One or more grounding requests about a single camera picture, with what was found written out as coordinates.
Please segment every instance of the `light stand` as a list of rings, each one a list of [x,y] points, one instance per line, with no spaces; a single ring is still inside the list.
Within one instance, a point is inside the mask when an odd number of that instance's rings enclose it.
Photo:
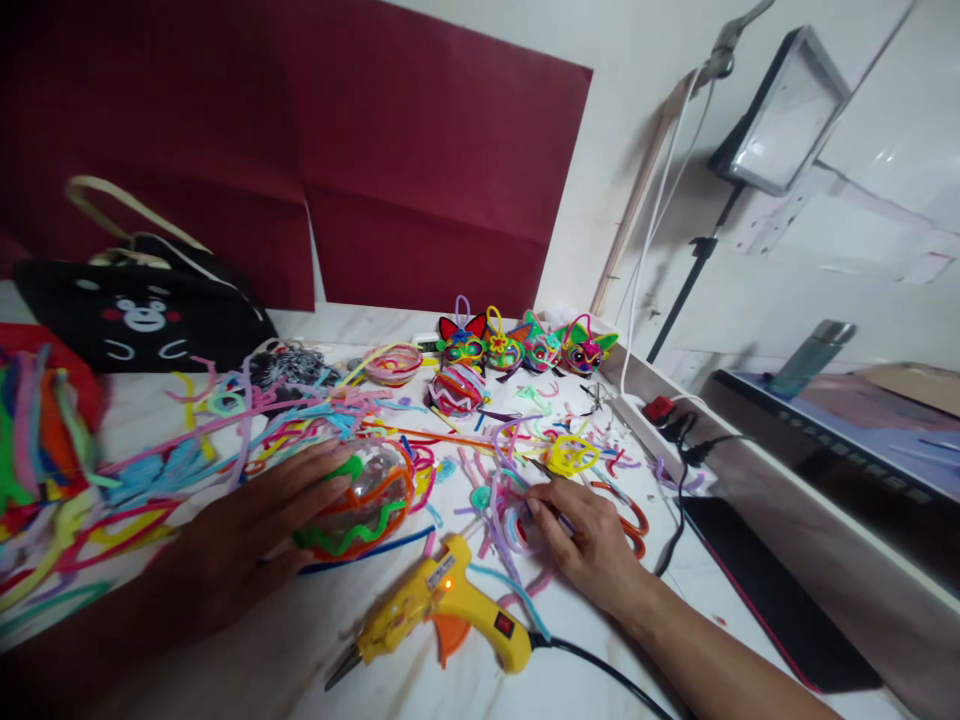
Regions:
[[[826,142],[849,97],[850,89],[813,28],[806,25],[788,33],[749,110],[710,158],[710,169],[731,182],[733,192],[713,234],[690,241],[696,260],[647,362],[657,359],[743,189],[749,185],[777,197],[789,194]]]

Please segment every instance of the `black tote bag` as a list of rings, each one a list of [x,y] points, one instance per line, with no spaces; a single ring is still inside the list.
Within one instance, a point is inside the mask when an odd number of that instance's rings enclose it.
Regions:
[[[109,193],[171,239],[127,234],[86,200],[85,188]],[[193,356],[214,361],[223,372],[276,336],[245,278],[132,195],[78,176],[67,196],[122,244],[88,265],[23,260],[13,279],[37,321],[94,372],[198,372],[202,366]]]

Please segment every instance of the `right hand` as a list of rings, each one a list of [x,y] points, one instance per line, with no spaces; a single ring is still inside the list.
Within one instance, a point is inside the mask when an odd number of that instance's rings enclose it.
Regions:
[[[563,574],[601,610],[618,619],[629,616],[653,576],[630,549],[616,506],[566,478],[534,485],[527,504]],[[573,524],[573,537],[555,513]]]

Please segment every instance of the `hand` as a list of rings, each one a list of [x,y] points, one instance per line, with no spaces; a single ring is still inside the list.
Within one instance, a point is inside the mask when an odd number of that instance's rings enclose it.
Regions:
[[[616,506],[566,478],[533,486],[527,504],[557,566],[593,603],[624,621],[653,582],[637,562]],[[554,512],[576,528],[564,532]]]
[[[336,440],[315,445],[204,508],[130,583],[154,649],[231,625],[313,562],[312,553],[296,548],[263,558],[343,494],[349,475],[317,481],[350,455]]]

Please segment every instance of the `bag handle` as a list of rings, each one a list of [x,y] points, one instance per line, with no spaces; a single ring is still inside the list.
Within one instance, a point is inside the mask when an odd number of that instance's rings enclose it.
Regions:
[[[87,188],[105,192],[107,195],[114,197],[131,210],[134,210],[141,216],[145,217],[154,225],[163,228],[170,233],[170,235],[177,238],[181,242],[186,243],[190,247],[197,250],[203,250],[211,255],[213,254],[210,249],[199,240],[191,237],[173,223],[164,220],[162,217],[153,212],[153,210],[137,200],[133,195],[128,193],[126,190],[122,190],[121,188],[117,187],[112,182],[107,182],[106,180],[93,177],[92,175],[75,175],[74,177],[70,178],[70,180],[67,181],[66,187],[67,199],[80,208],[80,211],[83,212],[84,215],[93,220],[97,225],[102,227],[114,237],[121,240],[133,239],[129,233],[125,232],[123,228],[97,210],[97,208],[95,208],[93,204],[87,200],[86,195],[84,194],[84,190]]]

